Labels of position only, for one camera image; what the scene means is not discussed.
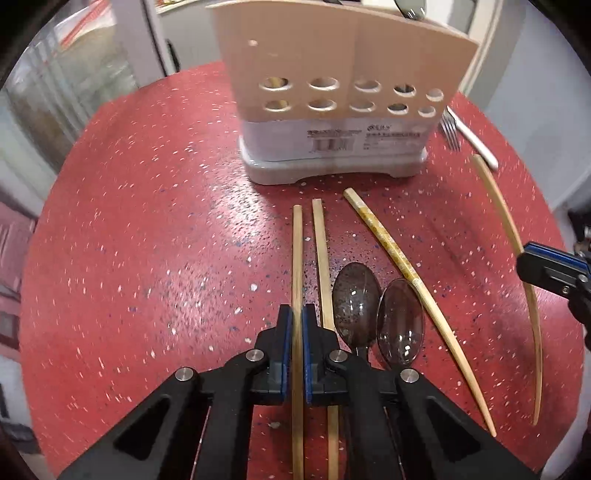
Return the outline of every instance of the red speckled countertop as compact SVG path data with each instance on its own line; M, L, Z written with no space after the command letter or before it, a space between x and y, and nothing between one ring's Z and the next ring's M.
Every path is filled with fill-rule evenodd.
M456 112L499 158L496 175L524 242L562 248L513 149L464 97ZM430 288L471 362L498 439L539 469L572 422L583 342L566 302L538 291L541 418L532 427L534 349L525 296L470 147L430 139L420 175L252 184L220 63L183 71L104 105L72 149L33 237L21 342L35 431L55 473L178 367L203 371L247 350L290 302L291 209L304 208L305 295L318 305L311 200L324 200L334 281L359 261L382 286L400 274L343 198L354 187ZM427 321L414 366L482 418ZM306 472L326 477L325 410L306 412ZM288 406L256 407L249 479L291 478Z

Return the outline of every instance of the barcode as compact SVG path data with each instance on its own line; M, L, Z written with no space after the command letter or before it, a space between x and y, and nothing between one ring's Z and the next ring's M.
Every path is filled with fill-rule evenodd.
M354 138L315 138L312 151L314 152L338 152L353 150Z

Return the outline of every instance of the curved bamboo stick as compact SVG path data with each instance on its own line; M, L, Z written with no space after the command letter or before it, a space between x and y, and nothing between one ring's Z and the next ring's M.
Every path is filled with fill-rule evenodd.
M404 278L412 283L417 290L417 293L423 302L425 309L431 316L431 319L437 327L437 330L439 330L439 333L441 333L441 336L445 340L447 347L456 360L457 366L460 368L462 375L466 379L468 387L470 388L470 391L472 392L472 395L478 404L478 408L482 413L482 417L484 418L486 426L488 427L491 435L496 437L495 424L492 421L491 413L488 410L488 406L486 405L486 401L482 395L478 381L474 376L472 367L470 367L462 347L453 334L452 329L450 328L446 318L443 316L443 313L439 309L439 306L435 302L435 299L433 299L431 296L428 288L418 276L416 270L408 261L408 258L406 258L406 256L402 253L394 239L390 236L388 231L361 199L361 197L359 197L359 195L357 195L353 189L346 189L344 195L353 208L357 211L359 216L370 228L370 230L374 233L382 246L386 249L386 252L388 252L390 258L394 260L394 263L396 263L396 266L401 271Z
M472 166L476 169L478 176L484 182L486 191L495 205L496 211L501 217L501 223L503 229L509 239L509 244L513 249L514 255L517 257L523 252L523 244L519 237L519 232L513 221L513 217L509 212L509 208L505 203L503 194L499 190L499 186L496 184L495 178L492 176L491 171L486 166L483 158L480 155L472 155ZM535 401L534 401L534 418L532 424L536 425L540 418L540 407L542 403L542 369L543 361L542 357L542 333L540 329L540 312L538 311L538 301L535 296L534 287L529 283L523 282L523 289L525 290L525 299L527 301L527 309L530 314L531 330L534 334L534 349L535 349Z

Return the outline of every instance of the white door frame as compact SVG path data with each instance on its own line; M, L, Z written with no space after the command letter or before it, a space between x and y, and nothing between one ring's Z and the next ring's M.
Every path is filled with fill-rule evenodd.
M116 31L143 87L175 72L154 0L111 0Z

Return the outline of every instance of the chopstick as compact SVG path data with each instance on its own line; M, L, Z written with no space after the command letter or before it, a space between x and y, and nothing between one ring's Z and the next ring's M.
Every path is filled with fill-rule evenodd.
M408 261L408 258L406 258L406 256L402 253L392 236L388 233L388 231L361 199L361 197L357 195L357 192L355 192L353 189L346 189L344 195L358 215L374 233L382 246L386 249L386 252L388 252L390 258L394 260L394 263L396 263L396 266L401 271L403 276L410 283L412 283L417 290L423 305L431 316L431 319L437 327L437 330L439 330L439 333L445 340L447 347L450 349L450 352L457 362L457 366L460 368L460 371L466 379L468 387L470 388L472 395L478 404L478 408L482 413L486 426L488 427L491 435L496 437L496 428L492 421L492 417L488 410L488 406L486 405L484 396L482 395L482 391L480 390L480 386L478 385L478 381L474 376L474 372L472 371L472 368L466 359L466 355L464 354L462 347L454 336L452 329L450 328L446 318L443 316L443 313L439 309L439 306L435 302L435 299L433 299L428 288L418 276L417 272Z
M316 237L316 254L318 257L318 283L320 288L320 310L322 311L322 326L335 331L335 319L332 309L332 295L330 292L329 252L326 245L326 230L324 227L324 211L322 200L312 200L312 214L314 216L314 236ZM339 408L327 408L326 423L328 429L328 480L339 479Z
M291 461L294 480L304 480L304 358L301 308L304 288L304 225L301 205L294 205L293 263L291 267Z
M472 155L472 166L474 166L480 179L484 182L486 191L492 200L493 205L496 208L499 216L501 217L501 223L503 230L509 239L509 244L513 249L514 255L517 257L523 252L523 244L519 237L519 232L513 221L513 217L509 212L507 203L503 198L503 194L499 190L499 186L496 184L495 178L492 173L486 167L484 160L480 155ZM535 296L534 287L529 283L523 282L523 289L525 290L525 299L527 301L527 309L530 314L531 330L534 335L534 350L535 350L535 401L534 401L534 417L532 424L536 425L540 418L540 408L542 403L542 372L543 372L543 361L542 356L542 332L540 329L540 312L538 311L538 301Z

